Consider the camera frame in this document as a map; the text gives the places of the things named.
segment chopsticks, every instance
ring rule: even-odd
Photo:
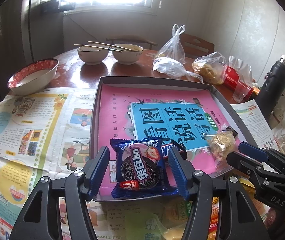
[[[84,45],[84,44],[74,44],[74,45],[76,45],[76,46],[84,46],[84,47],[91,47],[91,48],[99,48],[99,49],[107,49],[107,50],[112,50],[112,51],[117,51],[117,52],[123,52],[123,50],[119,50],[119,49],[103,48],[103,47]]]
[[[111,44],[107,44],[107,43],[102,43],[102,42],[96,42],[96,41],[88,41],[89,43],[95,43],[95,44],[102,44],[102,45],[106,45],[106,46],[110,46],[110,47],[115,47],[118,49],[124,49],[127,51],[135,51],[134,49],[128,49],[128,48],[124,48],[124,47],[120,47],[120,46],[115,46],[115,45],[111,45]]]

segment plastic cup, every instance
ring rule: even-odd
[[[250,91],[251,91],[250,86],[248,86],[246,83],[238,79],[238,83],[236,85],[236,89],[233,94],[233,99],[237,103],[240,103]]]

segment bowl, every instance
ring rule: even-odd
[[[89,44],[89,45],[101,48],[107,48],[107,49],[109,48],[109,46],[100,45],[100,44]],[[77,49],[77,51],[79,58],[87,65],[97,65],[100,64],[107,57],[109,52],[107,49],[81,46]]]
[[[133,44],[115,44],[115,46],[119,47],[124,47],[127,49],[133,49],[135,51],[123,51],[123,52],[118,52],[118,51],[113,51],[114,58],[118,60],[120,64],[124,65],[131,65],[135,63],[140,56],[142,55],[144,48],[133,45]]]
[[[55,58],[47,58],[29,64],[11,76],[7,87],[19,96],[38,92],[53,79],[58,63]]]

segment screw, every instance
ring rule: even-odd
[[[236,177],[234,177],[234,176],[231,176],[231,177],[229,178],[229,180],[230,180],[232,183],[236,183],[236,182],[238,181],[238,179],[237,179]]]
[[[49,181],[49,178],[48,178],[48,177],[42,177],[42,178],[40,179],[40,182],[41,182],[41,183],[46,183],[47,181]]]
[[[201,170],[195,170],[194,174],[198,177],[204,175],[204,173]]]
[[[82,170],[76,170],[74,172],[74,175],[77,176],[77,177],[81,176],[82,174],[84,174],[84,172]]]

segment round table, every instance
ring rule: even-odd
[[[55,58],[59,60],[55,79],[49,83],[49,87],[75,87],[97,88],[102,76],[145,76],[169,78],[166,74],[153,71],[153,59],[155,50],[145,49],[140,59],[132,65],[122,65],[114,59],[110,51],[107,58],[98,65],[86,65],[80,60],[77,49],[64,52]],[[184,67],[193,71],[194,59],[186,58]],[[223,85],[215,85],[216,89],[226,98],[230,104],[236,104],[233,92]]]

